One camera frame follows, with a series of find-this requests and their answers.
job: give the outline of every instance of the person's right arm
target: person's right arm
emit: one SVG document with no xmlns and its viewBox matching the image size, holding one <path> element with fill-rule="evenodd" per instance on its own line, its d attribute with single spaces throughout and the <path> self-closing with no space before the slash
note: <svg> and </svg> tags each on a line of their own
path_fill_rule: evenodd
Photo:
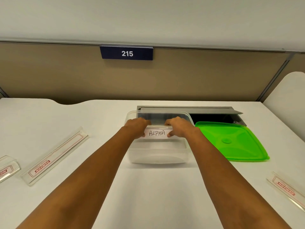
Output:
<svg viewBox="0 0 305 229">
<path fill-rule="evenodd" d="M 173 127 L 168 137 L 176 135 L 188 141 L 224 229 L 290 228 L 199 128 L 180 117 L 165 124 Z"/>
</svg>

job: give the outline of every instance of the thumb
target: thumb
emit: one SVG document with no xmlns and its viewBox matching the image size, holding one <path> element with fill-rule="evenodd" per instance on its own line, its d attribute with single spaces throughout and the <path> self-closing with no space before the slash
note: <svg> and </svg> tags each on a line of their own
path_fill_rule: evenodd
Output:
<svg viewBox="0 0 305 229">
<path fill-rule="evenodd" d="M 171 137 L 171 136 L 174 136 L 175 133 L 173 131 L 170 131 L 168 134 L 167 134 L 167 137 Z"/>
</svg>

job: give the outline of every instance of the gray metal flap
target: gray metal flap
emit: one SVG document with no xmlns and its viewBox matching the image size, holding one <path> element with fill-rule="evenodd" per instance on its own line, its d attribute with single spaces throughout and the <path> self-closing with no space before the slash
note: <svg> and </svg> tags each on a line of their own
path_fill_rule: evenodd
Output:
<svg viewBox="0 0 305 229">
<path fill-rule="evenodd" d="M 180 107 L 180 106 L 138 106 L 138 110 L 145 111 L 184 111 L 189 114 L 242 114 L 232 107 Z"/>
</svg>

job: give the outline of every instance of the person's left hand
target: person's left hand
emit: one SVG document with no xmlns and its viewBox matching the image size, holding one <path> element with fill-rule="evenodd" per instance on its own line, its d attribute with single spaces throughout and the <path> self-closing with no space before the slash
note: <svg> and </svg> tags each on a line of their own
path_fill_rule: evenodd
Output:
<svg viewBox="0 0 305 229">
<path fill-rule="evenodd" d="M 129 119 L 124 127 L 129 129 L 135 136 L 135 139 L 138 139 L 142 136 L 145 136 L 144 130 L 147 127 L 147 125 L 150 125 L 150 120 L 145 120 L 142 117 L 135 118 L 135 119 Z"/>
</svg>

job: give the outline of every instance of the red gemson logo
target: red gemson logo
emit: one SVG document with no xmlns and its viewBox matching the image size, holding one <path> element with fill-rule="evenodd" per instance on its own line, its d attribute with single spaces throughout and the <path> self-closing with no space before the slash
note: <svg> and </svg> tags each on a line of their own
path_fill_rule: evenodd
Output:
<svg viewBox="0 0 305 229">
<path fill-rule="evenodd" d="M 2 174 L 5 174 L 6 172 L 7 172 L 7 169 L 1 171 L 1 172 L 0 172 L 0 176 L 1 176 Z"/>
<path fill-rule="evenodd" d="M 282 184 L 282 183 L 280 183 L 280 182 L 277 182 L 277 184 L 278 184 L 281 188 L 283 188 L 285 191 L 287 191 L 287 192 L 290 193 L 291 195 L 295 196 L 295 193 L 294 193 L 291 189 L 287 188 L 284 184 Z"/>
<path fill-rule="evenodd" d="M 45 163 L 43 163 L 38 169 L 35 170 L 35 173 L 39 172 L 43 167 L 45 167 L 47 164 L 50 163 L 50 160 L 47 160 Z"/>
</svg>

